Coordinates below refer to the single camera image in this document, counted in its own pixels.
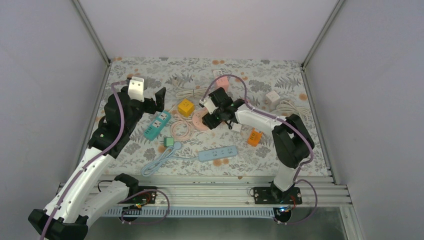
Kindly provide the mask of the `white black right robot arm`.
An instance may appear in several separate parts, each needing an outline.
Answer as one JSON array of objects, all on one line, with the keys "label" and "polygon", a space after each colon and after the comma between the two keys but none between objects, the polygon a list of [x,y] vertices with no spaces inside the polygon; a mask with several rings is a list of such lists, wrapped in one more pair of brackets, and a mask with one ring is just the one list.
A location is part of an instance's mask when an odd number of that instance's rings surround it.
[{"label": "white black right robot arm", "polygon": [[222,122],[234,123],[250,126],[272,137],[280,164],[270,184],[270,195],[278,204],[289,199],[301,166],[307,157],[313,157],[315,147],[301,117],[292,114],[280,118],[253,107],[244,99],[232,100],[222,87],[201,98],[199,105],[208,111],[202,123],[211,130]]}]

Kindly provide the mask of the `pink cube socket adapter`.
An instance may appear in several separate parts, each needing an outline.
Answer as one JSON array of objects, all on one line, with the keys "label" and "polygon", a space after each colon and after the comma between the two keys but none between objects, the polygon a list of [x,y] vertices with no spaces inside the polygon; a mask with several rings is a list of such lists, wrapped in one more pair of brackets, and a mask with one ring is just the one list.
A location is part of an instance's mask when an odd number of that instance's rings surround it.
[{"label": "pink cube socket adapter", "polygon": [[219,79],[215,82],[215,87],[223,88],[225,91],[228,91],[230,86],[229,79],[227,76],[220,76]]}]

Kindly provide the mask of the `white small charger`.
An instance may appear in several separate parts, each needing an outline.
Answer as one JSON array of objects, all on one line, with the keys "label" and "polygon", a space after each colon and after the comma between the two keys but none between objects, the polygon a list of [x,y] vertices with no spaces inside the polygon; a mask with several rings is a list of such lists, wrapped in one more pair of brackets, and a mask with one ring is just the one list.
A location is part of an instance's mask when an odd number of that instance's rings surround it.
[{"label": "white small charger", "polygon": [[232,131],[234,131],[234,132],[240,133],[240,132],[241,132],[241,130],[242,130],[242,125],[241,125],[241,124],[239,124],[239,123],[235,123],[235,122],[233,122],[233,123],[231,124],[231,130],[232,130]]}]

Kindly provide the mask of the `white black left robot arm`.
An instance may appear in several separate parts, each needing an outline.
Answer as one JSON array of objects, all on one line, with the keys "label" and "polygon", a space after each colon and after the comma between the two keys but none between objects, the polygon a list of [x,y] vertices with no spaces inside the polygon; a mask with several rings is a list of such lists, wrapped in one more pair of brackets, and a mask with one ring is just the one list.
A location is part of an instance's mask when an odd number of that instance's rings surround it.
[{"label": "white black left robot arm", "polygon": [[155,114],[165,107],[166,89],[154,98],[145,98],[144,86],[132,80],[120,91],[111,89],[104,106],[104,117],[88,141],[78,166],[63,188],[42,209],[34,209],[28,221],[42,240],[83,240],[90,227],[110,208],[139,197],[136,178],[120,174],[97,196],[89,198],[105,169],[129,142],[144,114]]}]

